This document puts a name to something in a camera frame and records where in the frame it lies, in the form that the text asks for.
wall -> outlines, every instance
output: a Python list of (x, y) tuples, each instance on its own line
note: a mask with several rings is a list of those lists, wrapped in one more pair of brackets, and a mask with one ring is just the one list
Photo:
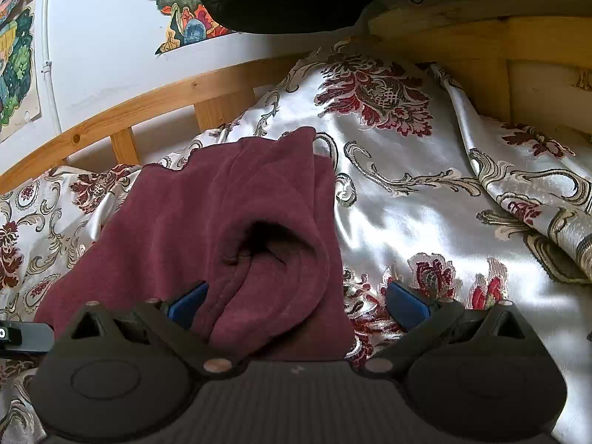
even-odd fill
[[(54, 137), (41, 74), (42, 2), (37, 0), (34, 21), (41, 117), (0, 144), (0, 172)], [(48, 0), (49, 54), (62, 130), (152, 88), (249, 60), (313, 50), (353, 31), (233, 34), (156, 56), (168, 23), (153, 0)], [(144, 163), (182, 147), (197, 133), (192, 108), (134, 127)], [(78, 152), (72, 163), (104, 170), (115, 158), (104, 141)]]

floral bedspread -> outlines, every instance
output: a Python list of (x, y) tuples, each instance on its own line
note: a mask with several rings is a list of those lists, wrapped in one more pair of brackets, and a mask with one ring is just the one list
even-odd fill
[[(554, 435), (592, 435), (592, 173), (535, 128), (477, 114), (459, 83), (343, 43), (313, 53), (258, 104), (160, 164), (243, 137), (307, 125), (333, 160), (344, 309), (363, 363), (403, 334), (386, 310), (391, 279), (484, 309), (511, 299), (568, 383)], [(95, 242), (141, 167), (52, 169), (0, 197), (0, 319), (32, 320), (44, 294)], [(24, 382), (31, 364), (0, 366), (2, 442), (44, 436)], [(484, 376), (484, 385), (488, 384)]]

blue gripper pad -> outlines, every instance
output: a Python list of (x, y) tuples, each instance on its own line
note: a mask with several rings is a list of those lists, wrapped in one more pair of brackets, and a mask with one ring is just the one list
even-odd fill
[(387, 310), (407, 332), (431, 316), (430, 307), (398, 282), (387, 287)]
[(171, 304), (166, 314), (167, 317), (183, 329), (189, 330), (193, 323), (193, 317), (195, 317), (197, 309), (204, 303), (207, 294), (208, 284), (204, 282)]

wooden bed frame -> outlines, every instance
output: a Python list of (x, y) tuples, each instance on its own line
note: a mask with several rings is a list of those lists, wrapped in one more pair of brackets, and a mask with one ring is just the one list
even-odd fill
[[(462, 83), (481, 114), (506, 122), (511, 122), (508, 61), (592, 69), (592, 17), (504, 17), (406, 35), (393, 35), (395, 24), (389, 14), (371, 21), (371, 32), (379, 37), (372, 44), (377, 50), (413, 63), (439, 62)], [(254, 88), (281, 81), (302, 56), (222, 68), (120, 103), (53, 138), (0, 175), (0, 194), (106, 137), (111, 137), (118, 163), (138, 164), (131, 127), (178, 108), (194, 105), (202, 131), (228, 123), (254, 104)]]

folded garment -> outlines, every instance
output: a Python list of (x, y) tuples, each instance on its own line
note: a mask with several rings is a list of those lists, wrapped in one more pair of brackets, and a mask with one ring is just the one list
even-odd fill
[(209, 290), (191, 331), (231, 355), (341, 359), (343, 309), (334, 173), (316, 132), (194, 151), (178, 171), (144, 167), (101, 238), (49, 289), (37, 322), (60, 334), (87, 301), (127, 310)]

